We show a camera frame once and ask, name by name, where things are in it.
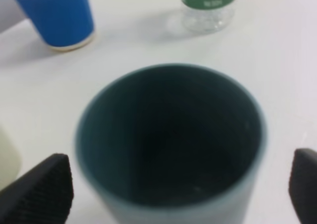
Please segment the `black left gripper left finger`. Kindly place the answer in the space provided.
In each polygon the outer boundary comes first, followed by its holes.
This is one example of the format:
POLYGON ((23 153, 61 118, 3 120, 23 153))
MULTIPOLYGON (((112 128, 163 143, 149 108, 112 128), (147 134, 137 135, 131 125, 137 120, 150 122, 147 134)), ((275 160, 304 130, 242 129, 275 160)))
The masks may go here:
POLYGON ((0 222, 64 224, 73 198, 69 157, 53 154, 0 192, 0 222))

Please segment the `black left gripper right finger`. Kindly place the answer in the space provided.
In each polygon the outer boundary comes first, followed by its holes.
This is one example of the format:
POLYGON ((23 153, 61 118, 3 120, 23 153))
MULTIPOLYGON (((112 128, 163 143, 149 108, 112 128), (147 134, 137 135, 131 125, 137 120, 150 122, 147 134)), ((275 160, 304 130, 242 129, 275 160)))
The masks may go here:
POLYGON ((308 148, 295 150, 289 179, 289 195, 302 224, 317 222, 317 153, 308 148))

